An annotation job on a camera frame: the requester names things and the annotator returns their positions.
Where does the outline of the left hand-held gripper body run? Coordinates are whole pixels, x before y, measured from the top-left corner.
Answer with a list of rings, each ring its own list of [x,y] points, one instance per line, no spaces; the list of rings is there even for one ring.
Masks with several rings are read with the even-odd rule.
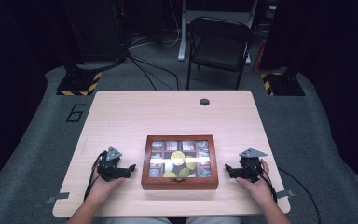
[[[118,168],[122,154],[114,147],[109,147],[107,151],[102,153],[101,161],[98,165],[98,174],[105,181],[118,179],[119,172],[128,171],[126,168]]]

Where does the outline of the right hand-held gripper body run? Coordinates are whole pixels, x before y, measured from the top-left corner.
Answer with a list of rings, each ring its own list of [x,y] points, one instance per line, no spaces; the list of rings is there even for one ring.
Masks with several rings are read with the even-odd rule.
[[[267,153],[254,148],[248,148],[240,153],[241,174],[243,179],[250,180],[252,183],[262,175],[263,168],[260,162],[261,157],[266,157]]]

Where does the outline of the wooden box with glass lid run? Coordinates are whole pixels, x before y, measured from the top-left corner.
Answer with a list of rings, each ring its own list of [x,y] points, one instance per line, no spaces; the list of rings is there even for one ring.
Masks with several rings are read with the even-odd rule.
[[[149,177],[151,144],[154,141],[200,141],[209,142],[211,157],[211,177],[186,177],[186,178],[167,178]],[[215,156],[214,139],[211,134],[206,135],[148,135],[145,144],[145,159],[141,184],[144,190],[209,190],[217,189],[219,184],[217,162]]]

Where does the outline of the person's left hand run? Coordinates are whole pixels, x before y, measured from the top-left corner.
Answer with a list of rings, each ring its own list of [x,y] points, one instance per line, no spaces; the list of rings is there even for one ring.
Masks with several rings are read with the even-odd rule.
[[[112,193],[112,191],[121,185],[124,181],[125,179],[121,177],[119,179],[106,182],[100,178],[98,172],[95,171],[91,179],[91,188],[87,197],[87,201],[93,203],[103,203]]]

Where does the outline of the person's right hand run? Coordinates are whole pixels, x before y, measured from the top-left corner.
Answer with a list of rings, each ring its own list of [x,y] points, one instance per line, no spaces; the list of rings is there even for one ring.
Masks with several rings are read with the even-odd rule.
[[[256,204],[260,207],[260,204],[267,200],[275,200],[273,199],[273,194],[269,184],[269,167],[264,160],[261,160],[262,168],[264,169],[263,177],[258,181],[251,183],[243,178],[237,177],[236,182],[247,189]]]

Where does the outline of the grey tape strip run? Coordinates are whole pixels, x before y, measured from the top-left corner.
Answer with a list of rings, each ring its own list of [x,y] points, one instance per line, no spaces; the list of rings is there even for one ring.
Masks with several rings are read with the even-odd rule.
[[[295,195],[295,193],[292,191],[292,190],[282,190],[282,191],[279,191],[276,193],[277,195],[277,198],[280,199],[280,198],[284,198],[284,197],[293,197]]]
[[[55,203],[57,200],[68,199],[70,192],[59,192],[54,196],[49,196],[47,203]]]

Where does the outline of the hazard striped black stand base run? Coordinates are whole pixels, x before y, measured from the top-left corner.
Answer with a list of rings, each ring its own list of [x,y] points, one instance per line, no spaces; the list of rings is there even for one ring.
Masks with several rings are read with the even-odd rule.
[[[56,90],[57,95],[65,96],[87,96],[93,94],[101,73],[86,73],[77,77],[66,75]]]
[[[298,80],[282,73],[262,73],[262,80],[268,95],[272,96],[304,96]]]

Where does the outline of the dark red panel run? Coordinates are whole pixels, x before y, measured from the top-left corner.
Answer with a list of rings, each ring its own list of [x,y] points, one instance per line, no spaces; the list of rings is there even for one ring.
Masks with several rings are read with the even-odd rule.
[[[262,70],[260,69],[260,64],[261,64],[261,61],[262,61],[265,45],[266,45],[266,40],[262,40],[260,42],[258,52],[257,52],[256,58],[255,58],[254,67],[253,67],[254,72],[256,72],[256,73],[261,73],[262,72]]]

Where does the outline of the black folding chair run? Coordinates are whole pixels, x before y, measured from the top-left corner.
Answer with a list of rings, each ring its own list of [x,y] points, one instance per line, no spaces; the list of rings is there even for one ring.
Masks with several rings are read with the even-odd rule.
[[[186,88],[190,87],[192,65],[236,73],[235,90],[241,83],[249,45],[251,29],[238,21],[211,17],[197,17],[189,24],[190,53]]]

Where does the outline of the black equipment cabinet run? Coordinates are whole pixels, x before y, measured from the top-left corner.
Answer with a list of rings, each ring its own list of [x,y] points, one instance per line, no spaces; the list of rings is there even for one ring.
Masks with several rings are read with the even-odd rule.
[[[125,61],[127,47],[117,0],[66,0],[65,4],[85,62]]]

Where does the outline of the black curtain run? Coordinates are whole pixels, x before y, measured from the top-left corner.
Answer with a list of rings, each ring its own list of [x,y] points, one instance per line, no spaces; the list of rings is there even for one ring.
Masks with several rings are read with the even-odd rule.
[[[60,64],[51,25],[61,14],[58,0],[0,0],[0,171]]]
[[[358,174],[358,0],[279,0],[261,67],[313,84],[339,154]]]

